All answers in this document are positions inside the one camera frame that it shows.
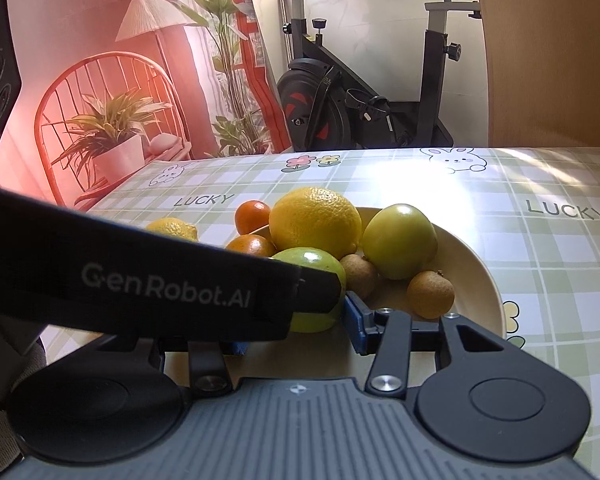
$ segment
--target wooden door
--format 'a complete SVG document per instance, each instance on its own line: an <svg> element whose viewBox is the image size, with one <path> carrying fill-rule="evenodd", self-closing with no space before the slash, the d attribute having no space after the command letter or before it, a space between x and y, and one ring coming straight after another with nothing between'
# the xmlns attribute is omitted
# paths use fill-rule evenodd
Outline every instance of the wooden door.
<svg viewBox="0 0 600 480"><path fill-rule="evenodd" d="M480 0L490 146L600 146L600 0Z"/></svg>

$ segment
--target checkered tablecloth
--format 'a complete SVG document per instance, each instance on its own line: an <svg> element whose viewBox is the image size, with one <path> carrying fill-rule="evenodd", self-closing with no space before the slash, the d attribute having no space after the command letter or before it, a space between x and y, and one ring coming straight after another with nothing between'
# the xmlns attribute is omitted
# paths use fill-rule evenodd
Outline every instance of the checkered tablecloth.
<svg viewBox="0 0 600 480"><path fill-rule="evenodd" d="M577 458L600 476L600 148L453 149L244 156L154 163L91 212L144 226L176 216L203 242L235 235L246 200L323 186L357 206L406 202L470 245L506 302L508 336L574 377L593 405ZM51 328L50 359L93 335Z"/></svg>

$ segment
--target gray ribbed base plate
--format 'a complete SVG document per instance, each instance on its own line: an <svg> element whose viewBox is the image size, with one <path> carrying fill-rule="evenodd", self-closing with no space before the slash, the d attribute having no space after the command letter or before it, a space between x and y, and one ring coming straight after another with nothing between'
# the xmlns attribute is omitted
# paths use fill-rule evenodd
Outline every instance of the gray ribbed base plate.
<svg viewBox="0 0 600 480"><path fill-rule="evenodd" d="M193 404L171 436L139 456L88 467L26 458L1 480L521 478L591 476L568 458L515 468L465 459L422 434L401 402L368 396L351 379L248 379L230 396Z"/></svg>

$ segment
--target red wire-back chair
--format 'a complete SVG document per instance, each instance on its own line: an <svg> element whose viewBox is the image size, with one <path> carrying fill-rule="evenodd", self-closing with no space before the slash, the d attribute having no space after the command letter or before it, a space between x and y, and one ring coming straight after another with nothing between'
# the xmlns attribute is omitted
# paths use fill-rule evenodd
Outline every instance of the red wire-back chair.
<svg viewBox="0 0 600 480"><path fill-rule="evenodd" d="M67 164L64 158L55 164L53 160L74 140L67 131L66 122L77 114L87 112L82 95L92 94L101 100L131 89L140 89L140 95L151 96L154 102L168 102L171 108L156 112L158 124L149 124L149 139L167 132L182 140L183 158L192 158L190 139L182 113L180 99L163 68L151 59L131 52L104 52L83 59L65 70L48 88L34 119L34 134L40 159L56 203L61 206L78 206L85 198L98 200L94 190L105 189L107 183L96 174L93 163L78 173L77 163Z"/></svg>

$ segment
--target fruit plate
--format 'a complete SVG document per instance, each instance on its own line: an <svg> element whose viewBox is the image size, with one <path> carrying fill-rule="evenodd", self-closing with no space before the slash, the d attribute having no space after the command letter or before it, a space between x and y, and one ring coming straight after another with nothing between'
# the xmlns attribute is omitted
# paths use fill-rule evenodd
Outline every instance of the fruit plate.
<svg viewBox="0 0 600 480"><path fill-rule="evenodd" d="M364 229L380 209L359 207L358 211ZM437 225L434 227L438 236L438 253L428 268L442 270L453 284L456 300L452 311L504 337L506 321L502 300L486 266L462 240ZM270 239L268 226L254 234ZM383 280L367 298L366 304L370 308L400 308L404 304L406 285L405 282ZM250 343L245 355L226 356L225 361L234 382L241 377L355 377L363 387L373 358L373 355L356 354L344 327L337 323L325 332L289 333L284 341ZM173 366L175 362L170 365L168 360L165 371L176 382L187 384L186 355L183 359L177 370ZM410 386L422 384L434 372L432 353L412 353Z"/></svg>

